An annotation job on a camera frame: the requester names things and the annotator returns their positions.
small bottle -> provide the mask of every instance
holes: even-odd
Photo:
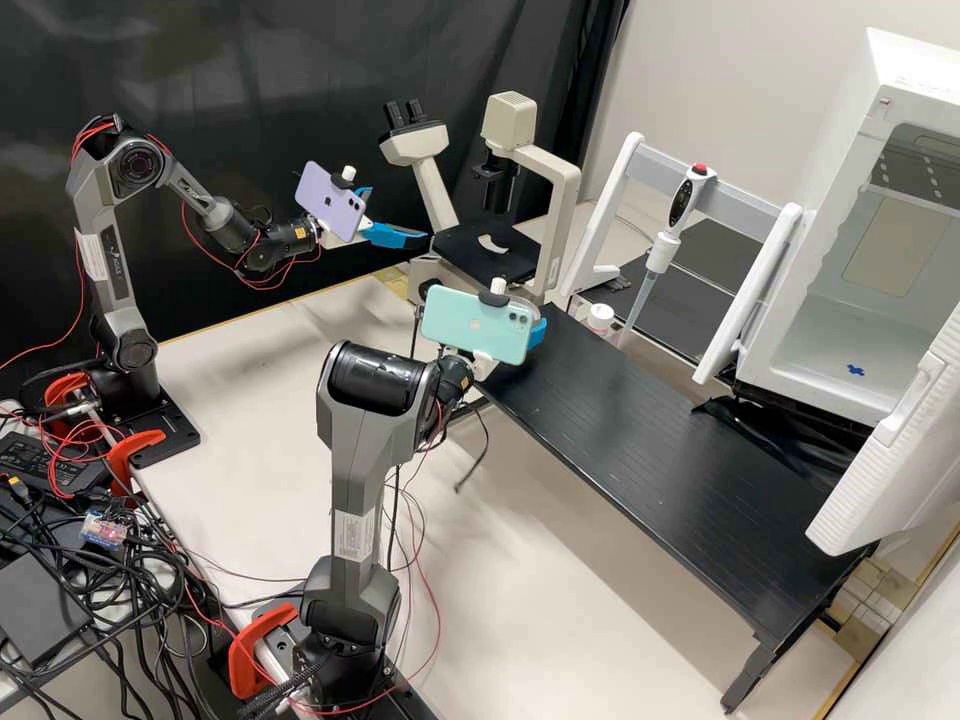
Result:
[[[594,303],[587,312],[586,325],[595,335],[605,340],[613,337],[613,308],[604,303]]]

keyboard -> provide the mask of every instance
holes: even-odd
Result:
[[[49,491],[47,467],[50,459],[43,444],[29,435],[10,432],[0,438],[0,473],[17,475],[32,488]],[[110,475],[100,460],[81,463],[58,458],[56,467],[57,486],[69,493],[86,490]]]

mint green smartphone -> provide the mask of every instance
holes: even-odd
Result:
[[[484,352],[494,360],[521,365],[534,322],[530,308],[523,303],[510,301],[492,307],[472,293],[434,285],[427,291],[420,332],[441,345]]]

label sticker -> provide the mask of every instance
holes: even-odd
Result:
[[[76,228],[73,234],[80,246],[80,257],[83,259],[83,269],[94,282],[103,282],[107,275],[107,262],[103,258],[103,248],[100,246],[98,235],[84,235]]]
[[[127,270],[123,263],[123,253],[120,251],[117,229],[113,225],[107,225],[100,232],[100,245],[103,247],[103,258],[110,273],[113,296],[117,300],[125,300],[130,297],[130,283],[127,282]]]
[[[366,515],[333,511],[333,554],[336,557],[362,562],[370,556],[376,529],[375,511],[376,508],[371,508]]]

microscope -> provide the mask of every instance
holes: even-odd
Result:
[[[406,113],[395,101],[385,111],[390,129],[380,138],[380,150],[391,165],[412,167],[435,233],[431,252],[410,263],[408,299],[422,305],[432,285],[476,292],[502,277],[511,292],[542,305],[560,274],[580,169],[534,144],[536,102],[513,91],[487,99],[480,129],[487,157],[473,174],[483,183],[483,208],[490,215],[470,223],[457,218],[434,159],[449,144],[446,126],[428,118],[416,99],[406,103]],[[498,218],[510,210],[520,168],[552,185],[539,243]]]

